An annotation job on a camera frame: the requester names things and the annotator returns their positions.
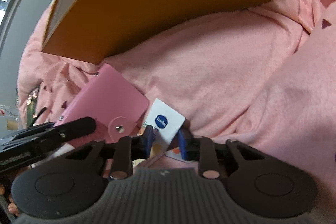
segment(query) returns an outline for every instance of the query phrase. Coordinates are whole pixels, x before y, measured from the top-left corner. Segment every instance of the blue oval logo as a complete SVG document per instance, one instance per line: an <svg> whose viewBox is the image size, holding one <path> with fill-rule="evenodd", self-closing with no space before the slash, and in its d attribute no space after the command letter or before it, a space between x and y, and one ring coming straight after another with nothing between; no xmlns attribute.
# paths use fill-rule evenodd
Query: blue oval logo
<svg viewBox="0 0 336 224"><path fill-rule="evenodd" d="M157 115L155 118L155 123L159 128L165 128L168 124L168 120L163 115Z"/></svg>

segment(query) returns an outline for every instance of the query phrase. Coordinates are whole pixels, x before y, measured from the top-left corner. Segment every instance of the pink wallet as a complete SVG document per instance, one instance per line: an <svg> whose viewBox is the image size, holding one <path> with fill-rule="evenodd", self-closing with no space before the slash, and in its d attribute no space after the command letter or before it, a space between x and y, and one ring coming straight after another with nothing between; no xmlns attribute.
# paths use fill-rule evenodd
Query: pink wallet
<svg viewBox="0 0 336 224"><path fill-rule="evenodd" d="M74 147L91 140L117 142L137 129L137 121L148 107L148 99L108 64L85 85L63 112L55 126L91 117L97 128L93 134L70 142Z"/></svg>

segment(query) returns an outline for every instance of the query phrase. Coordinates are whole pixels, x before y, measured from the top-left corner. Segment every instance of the metal rivet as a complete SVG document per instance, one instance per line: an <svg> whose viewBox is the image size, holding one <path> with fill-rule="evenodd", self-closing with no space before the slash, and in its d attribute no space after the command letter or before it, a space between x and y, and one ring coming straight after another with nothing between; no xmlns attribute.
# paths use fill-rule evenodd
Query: metal rivet
<svg viewBox="0 0 336 224"><path fill-rule="evenodd" d="M166 176L166 175L169 175L170 174L170 172L168 171L168 170L163 170L163 171L161 171L160 172L160 175L162 175L162 176Z"/></svg>
<svg viewBox="0 0 336 224"><path fill-rule="evenodd" d="M206 179L217 179L219 178L219 173L215 170L207 170L203 172L203 177Z"/></svg>
<svg viewBox="0 0 336 224"><path fill-rule="evenodd" d="M125 131L123 126L117 126L117 127L115 127L115 129L118 133L124 133L124 131Z"/></svg>
<svg viewBox="0 0 336 224"><path fill-rule="evenodd" d="M127 177L127 174L124 171L114 171L110 175L110 178L115 179L115 180L125 179L126 177Z"/></svg>

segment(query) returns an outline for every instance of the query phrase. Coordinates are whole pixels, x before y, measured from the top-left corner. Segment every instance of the pink fabric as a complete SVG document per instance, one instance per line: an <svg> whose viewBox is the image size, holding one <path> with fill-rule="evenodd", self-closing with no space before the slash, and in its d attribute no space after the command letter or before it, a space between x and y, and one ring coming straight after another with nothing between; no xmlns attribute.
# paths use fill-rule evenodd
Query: pink fabric
<svg viewBox="0 0 336 224"><path fill-rule="evenodd" d="M312 174L319 187L317 206L331 219L336 206L334 1L273 0L207 15L105 62L151 103L160 98L183 114L195 135L216 142L234 137ZM27 44L18 79L22 119L27 94L41 86L38 110L48 112L38 123L57 120L64 101L69 104L97 70L39 52L49 13ZM324 17L332 25L322 29ZM162 157L153 166L176 163Z"/></svg>

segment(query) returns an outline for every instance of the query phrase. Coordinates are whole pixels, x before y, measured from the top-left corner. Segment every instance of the wrinkled fabric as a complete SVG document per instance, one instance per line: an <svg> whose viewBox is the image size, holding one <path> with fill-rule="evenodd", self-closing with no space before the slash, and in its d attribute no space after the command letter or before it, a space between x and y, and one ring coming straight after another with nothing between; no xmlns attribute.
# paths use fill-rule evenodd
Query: wrinkled fabric
<svg viewBox="0 0 336 224"><path fill-rule="evenodd" d="M64 102L69 106L99 68L40 52L49 14L50 8L26 46L18 78L23 120L26 96L40 86L37 110L48 110L38 123L56 121ZM335 0L272 0L184 22L104 62L151 103L159 98L184 115L195 135L221 143L236 138L310 173L319 187L317 210L330 220L336 206L333 15ZM180 165L164 156L153 163Z"/></svg>

